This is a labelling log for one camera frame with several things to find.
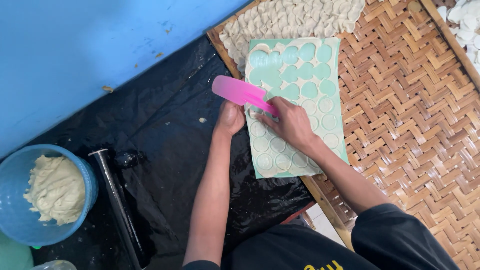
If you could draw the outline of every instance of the blue painted surface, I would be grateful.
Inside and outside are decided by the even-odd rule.
[[[107,94],[103,86],[120,86],[201,36],[247,1],[0,1],[0,157]]]

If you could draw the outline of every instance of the bamboo mat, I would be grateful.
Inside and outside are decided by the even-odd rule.
[[[339,35],[348,159],[423,222],[460,269],[480,269],[478,73],[465,69],[465,52],[445,33],[432,1],[421,0],[419,12],[409,10],[412,1],[367,0],[354,33]],[[215,40],[224,25],[208,36],[227,67],[236,69]],[[332,183],[325,175],[302,180],[349,241],[346,228],[351,231],[356,215]]]

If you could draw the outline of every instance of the blue bowl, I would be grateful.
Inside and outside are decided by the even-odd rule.
[[[38,221],[39,212],[25,198],[30,188],[30,170],[41,155],[69,158],[82,173],[85,183],[85,205],[76,222],[57,225],[56,220]],[[18,243],[29,246],[53,245],[72,235],[83,223],[98,196],[98,183],[90,165],[70,151],[55,145],[25,147],[0,164],[0,231]]]

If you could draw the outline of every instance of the pink spatula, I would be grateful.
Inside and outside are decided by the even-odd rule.
[[[278,116],[277,109],[264,101],[265,91],[244,81],[220,75],[213,80],[212,91],[240,106],[248,102],[274,116]]]

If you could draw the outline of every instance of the black plastic sheet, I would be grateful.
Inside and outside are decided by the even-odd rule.
[[[111,169],[126,191],[150,258],[147,269],[178,269],[183,261],[193,200],[223,102],[211,91],[217,75],[230,74],[201,37],[29,143],[55,144],[85,160],[101,148],[109,149],[112,159],[120,155]],[[122,158],[125,151],[140,158]],[[313,201],[299,178],[256,180],[254,175],[245,126],[232,140],[224,254]],[[114,220],[108,195],[100,192],[80,229],[61,243],[34,250],[35,263],[65,259],[80,270],[132,269]]]

